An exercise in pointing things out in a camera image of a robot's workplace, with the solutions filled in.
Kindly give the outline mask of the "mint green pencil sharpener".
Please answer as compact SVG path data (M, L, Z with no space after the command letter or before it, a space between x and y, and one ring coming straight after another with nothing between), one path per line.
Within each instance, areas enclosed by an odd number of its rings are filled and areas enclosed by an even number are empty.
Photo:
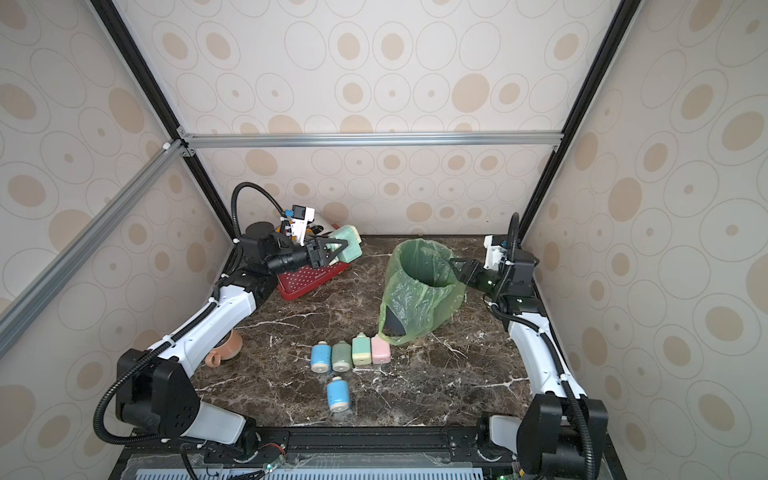
M362 255L362 238L353 225L344 225L328 236L330 243L326 246L331 255L330 264L351 263Z

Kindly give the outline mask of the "pink pencil sharpener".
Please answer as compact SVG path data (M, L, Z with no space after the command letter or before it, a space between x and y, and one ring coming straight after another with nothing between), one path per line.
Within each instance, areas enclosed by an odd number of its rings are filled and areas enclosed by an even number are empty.
M383 365L391 362L391 348L387 341L376 335L370 339L370 343L372 363L374 365Z

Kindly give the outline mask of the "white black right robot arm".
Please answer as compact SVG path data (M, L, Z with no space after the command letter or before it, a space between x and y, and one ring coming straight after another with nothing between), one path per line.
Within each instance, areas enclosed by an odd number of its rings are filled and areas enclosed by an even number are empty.
M539 261L521 247L519 226L514 214L506 234L486 236L483 262L449 261L461 283L483 293L489 312L515 343L532 390L523 418L487 415L480 423L481 440L512 452L526 474L595 479L608 413L578 384L557 347L533 282Z

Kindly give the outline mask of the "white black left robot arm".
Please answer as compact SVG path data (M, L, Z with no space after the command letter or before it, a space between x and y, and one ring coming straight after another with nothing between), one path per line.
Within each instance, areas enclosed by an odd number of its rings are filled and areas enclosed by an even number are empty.
M225 267L207 303L178 329L144 351L121 356L115 382L106 390L93 416L97 438L111 445L155 439L193 438L224 445L239 444L246 418L201 401L191 378L217 345L255 313L277 288L282 274L304 267L317 270L350 263L361 254L355 228L331 233L308 232L313 209L284 209L265 188L241 182L240 193L261 193L280 216L280 224L256 222L237 227L233 260Z

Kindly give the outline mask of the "light green pencil sharpener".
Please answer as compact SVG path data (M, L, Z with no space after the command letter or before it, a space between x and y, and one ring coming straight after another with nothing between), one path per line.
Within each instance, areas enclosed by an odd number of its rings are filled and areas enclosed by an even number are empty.
M360 332L352 339L352 361L355 367L372 363L371 338Z

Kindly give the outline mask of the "sage green pencil sharpener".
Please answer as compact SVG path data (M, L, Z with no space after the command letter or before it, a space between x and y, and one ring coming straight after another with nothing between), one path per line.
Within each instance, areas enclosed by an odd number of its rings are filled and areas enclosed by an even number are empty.
M352 369L352 348L346 341L337 342L332 346L331 367L334 372L347 372Z

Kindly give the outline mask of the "blue pencil sharpener in row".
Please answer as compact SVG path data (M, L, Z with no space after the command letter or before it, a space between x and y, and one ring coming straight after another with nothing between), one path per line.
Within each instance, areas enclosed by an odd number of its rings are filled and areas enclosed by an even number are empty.
M314 373L325 374L332 369L332 347L325 341L319 341L312 347L310 369Z

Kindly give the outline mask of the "blue pencil sharpener in front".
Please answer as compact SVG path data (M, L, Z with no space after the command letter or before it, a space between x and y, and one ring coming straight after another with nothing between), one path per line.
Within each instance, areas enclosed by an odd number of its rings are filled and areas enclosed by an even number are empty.
M351 405L348 383L341 377L333 377L327 385L327 403L332 413L348 410Z

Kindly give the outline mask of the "red plastic basket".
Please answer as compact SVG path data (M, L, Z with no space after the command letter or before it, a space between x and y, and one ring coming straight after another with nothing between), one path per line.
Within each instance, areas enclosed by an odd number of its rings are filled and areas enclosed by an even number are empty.
M279 274L277 289L284 300L293 301L329 282L348 267L349 264L343 262L319 269L304 266L295 272Z

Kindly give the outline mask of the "green plastic bin liner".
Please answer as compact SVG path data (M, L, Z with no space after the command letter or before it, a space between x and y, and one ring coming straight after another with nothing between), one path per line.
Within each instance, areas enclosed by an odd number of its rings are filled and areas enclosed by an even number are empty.
M379 336L391 345L423 337L450 320L465 300L447 246L411 239L393 250L380 305Z

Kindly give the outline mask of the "brown tape roll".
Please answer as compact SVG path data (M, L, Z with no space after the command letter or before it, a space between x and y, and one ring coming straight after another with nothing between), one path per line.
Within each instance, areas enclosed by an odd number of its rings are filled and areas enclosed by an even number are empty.
M217 368L223 361L236 357L243 347L243 339L236 330L228 332L208 353L204 362L209 368Z

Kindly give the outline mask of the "silver aluminium crossbar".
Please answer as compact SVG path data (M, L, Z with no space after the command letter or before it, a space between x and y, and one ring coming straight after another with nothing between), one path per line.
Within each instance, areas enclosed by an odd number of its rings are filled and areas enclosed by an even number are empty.
M205 148L363 148L487 145L557 145L559 131L388 132L304 134L192 134L182 139L193 149Z

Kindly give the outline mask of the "silver aluminium side bar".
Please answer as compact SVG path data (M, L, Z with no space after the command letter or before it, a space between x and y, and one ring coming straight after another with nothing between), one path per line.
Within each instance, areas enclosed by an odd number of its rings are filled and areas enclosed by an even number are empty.
M169 165L181 156L183 147L184 142L177 139L161 149L9 305L1 318L2 354L13 347Z

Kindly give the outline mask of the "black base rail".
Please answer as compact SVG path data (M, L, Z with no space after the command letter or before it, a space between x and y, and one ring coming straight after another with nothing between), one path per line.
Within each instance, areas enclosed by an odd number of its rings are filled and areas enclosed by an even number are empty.
M208 442L124 448L112 479L565 479L531 472L478 427L260 428L254 453Z

